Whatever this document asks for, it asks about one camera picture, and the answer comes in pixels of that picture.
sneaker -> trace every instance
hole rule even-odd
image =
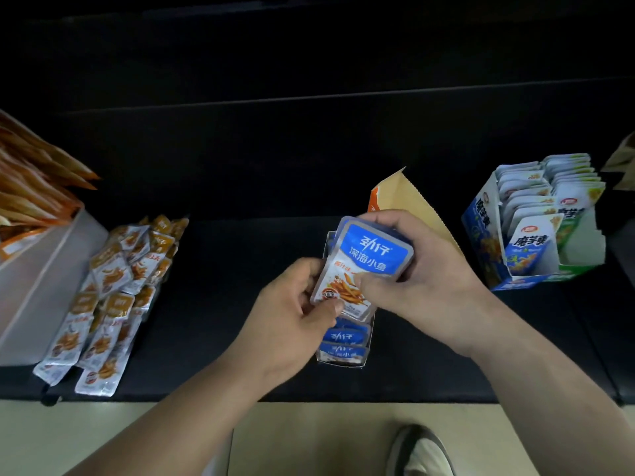
[[[393,442],[386,476],[456,476],[443,443],[418,424],[401,428]]]

